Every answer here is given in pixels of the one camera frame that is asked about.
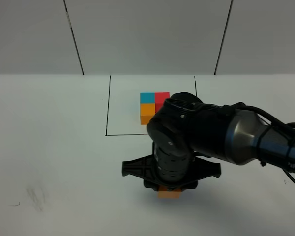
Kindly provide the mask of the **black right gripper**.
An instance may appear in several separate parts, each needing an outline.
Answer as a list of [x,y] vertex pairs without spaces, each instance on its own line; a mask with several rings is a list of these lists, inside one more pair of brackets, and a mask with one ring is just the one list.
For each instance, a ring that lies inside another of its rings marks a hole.
[[151,155],[122,163],[122,175],[144,180],[144,187],[160,191],[195,189],[198,181],[221,176],[221,165],[201,159],[201,154],[191,152],[184,156],[167,154],[155,143]]

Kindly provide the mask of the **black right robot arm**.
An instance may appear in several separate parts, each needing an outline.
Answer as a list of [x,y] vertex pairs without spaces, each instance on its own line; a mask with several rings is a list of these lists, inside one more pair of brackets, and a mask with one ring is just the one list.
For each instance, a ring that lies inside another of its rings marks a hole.
[[187,92],[166,99],[147,124],[152,154],[122,164],[122,175],[141,178],[157,192],[195,189],[220,177],[217,158],[235,165],[258,160],[295,174],[295,122],[283,123],[242,102],[218,106]]

